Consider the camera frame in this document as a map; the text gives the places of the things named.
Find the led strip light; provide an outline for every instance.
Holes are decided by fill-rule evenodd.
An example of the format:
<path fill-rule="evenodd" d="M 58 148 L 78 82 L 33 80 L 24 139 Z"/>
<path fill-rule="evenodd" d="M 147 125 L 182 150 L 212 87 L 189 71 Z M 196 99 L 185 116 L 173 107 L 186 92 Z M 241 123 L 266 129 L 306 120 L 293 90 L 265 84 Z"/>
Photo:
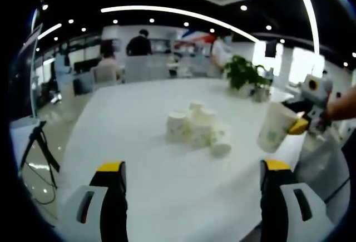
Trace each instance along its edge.
<path fill-rule="evenodd" d="M 56 29 L 59 29 L 61 28 L 62 25 L 60 23 L 58 23 L 57 25 L 54 25 L 53 27 L 49 28 L 48 30 L 42 32 L 39 36 L 38 36 L 38 39 L 42 39 L 44 36 L 50 34 L 51 32 L 55 31 Z"/>
<path fill-rule="evenodd" d="M 319 44 L 319 34 L 318 34 L 318 25 L 317 18 L 315 17 L 314 9 L 311 0 L 303 0 L 306 12 L 309 17 L 309 22 L 311 26 L 311 34 L 313 36 L 314 42 L 314 53 L 320 54 L 320 44 Z"/>
<path fill-rule="evenodd" d="M 259 40 L 232 26 L 232 25 L 229 25 L 225 22 L 222 22 L 222 21 L 218 21 L 217 19 L 214 19 L 214 18 L 210 18 L 210 17 L 207 17 L 207 16 L 204 16 L 204 15 L 201 15 L 201 14 L 198 14 L 198 13 L 194 13 L 194 12 L 189 12 L 189 11 L 186 11 L 186 10 L 181 10 L 181 9 L 176 9 L 176 8 L 169 8 L 169 7 L 155 7 L 155 6 L 121 6 L 121 7 L 108 7 L 108 8 L 103 8 L 101 9 L 101 13 L 106 13 L 106 12 L 113 12 L 113 11 L 127 11 L 127 10 L 151 10 L 151 11 L 162 11 L 162 12 L 169 12 L 169 13 L 175 13 L 175 14 L 181 14 L 181 15 L 186 15 L 186 16 L 190 16 L 190 17 L 194 17 L 194 18 L 199 18 L 199 19 L 202 19 L 203 21 L 209 21 L 211 23 L 214 23 L 216 25 L 220 25 L 224 28 L 227 28 L 227 29 L 230 29 L 232 30 L 233 32 L 236 32 L 244 37 L 246 37 L 247 39 L 250 39 L 251 41 L 257 43 Z"/>

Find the table surface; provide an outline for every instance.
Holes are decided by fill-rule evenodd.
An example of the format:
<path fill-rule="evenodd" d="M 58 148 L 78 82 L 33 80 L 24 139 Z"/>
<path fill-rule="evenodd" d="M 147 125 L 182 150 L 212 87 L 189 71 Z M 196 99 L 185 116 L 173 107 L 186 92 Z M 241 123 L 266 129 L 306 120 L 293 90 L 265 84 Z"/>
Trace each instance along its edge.
<path fill-rule="evenodd" d="M 228 94 L 218 79 L 176 79 L 101 88 L 73 129 L 61 166 L 58 211 L 105 162 L 127 165 L 129 241 L 239 241 L 261 220 L 260 166 L 265 157 L 295 167 L 304 135 L 288 136 L 275 154 L 256 144 L 268 103 Z M 275 88 L 272 100 L 290 97 Z M 232 129 L 232 151 L 164 139 L 169 112 L 202 101 Z"/>

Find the cup with green print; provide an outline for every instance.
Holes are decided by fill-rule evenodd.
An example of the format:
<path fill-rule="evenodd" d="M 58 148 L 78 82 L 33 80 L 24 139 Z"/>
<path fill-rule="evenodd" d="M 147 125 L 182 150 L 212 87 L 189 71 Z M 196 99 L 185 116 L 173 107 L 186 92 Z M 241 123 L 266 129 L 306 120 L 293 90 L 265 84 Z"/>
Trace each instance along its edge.
<path fill-rule="evenodd" d="M 297 119 L 294 111 L 279 102 L 271 102 L 257 138 L 259 147 L 265 152 L 275 153 Z"/>

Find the person in white shirt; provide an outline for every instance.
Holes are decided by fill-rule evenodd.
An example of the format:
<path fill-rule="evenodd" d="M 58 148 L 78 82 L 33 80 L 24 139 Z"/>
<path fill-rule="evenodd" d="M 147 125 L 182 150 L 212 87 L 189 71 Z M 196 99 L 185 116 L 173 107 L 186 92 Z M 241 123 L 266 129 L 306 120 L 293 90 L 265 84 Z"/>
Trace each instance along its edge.
<path fill-rule="evenodd" d="M 220 77 L 223 73 L 225 65 L 231 60 L 233 54 L 231 43 L 233 36 L 220 36 L 213 44 L 211 49 L 210 60 L 214 77 Z"/>
<path fill-rule="evenodd" d="M 111 41 L 104 41 L 101 45 L 100 52 L 102 54 L 102 60 L 99 62 L 98 66 L 112 65 L 116 70 L 116 79 L 122 77 L 122 71 L 118 66 L 118 63 L 115 59 L 115 54 Z"/>
<path fill-rule="evenodd" d="M 66 121 L 73 121 L 75 119 L 74 108 L 74 88 L 73 88 L 73 74 L 69 63 L 66 63 L 67 44 L 60 45 L 60 48 L 55 56 L 55 74 L 58 89 L 61 93 L 61 104 L 63 107 L 63 117 Z"/>

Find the potted plant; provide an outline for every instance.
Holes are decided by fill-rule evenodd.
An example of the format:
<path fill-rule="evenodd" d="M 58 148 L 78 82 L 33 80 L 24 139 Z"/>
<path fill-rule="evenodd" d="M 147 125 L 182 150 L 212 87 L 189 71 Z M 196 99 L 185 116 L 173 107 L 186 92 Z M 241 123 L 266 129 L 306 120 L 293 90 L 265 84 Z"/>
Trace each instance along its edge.
<path fill-rule="evenodd" d="M 268 84 L 268 80 L 258 74 L 258 68 L 252 62 L 241 56 L 233 56 L 231 61 L 225 65 L 227 78 L 230 80 L 230 88 L 237 90 L 240 97 L 249 97 L 253 90 L 258 90 L 262 85 Z"/>

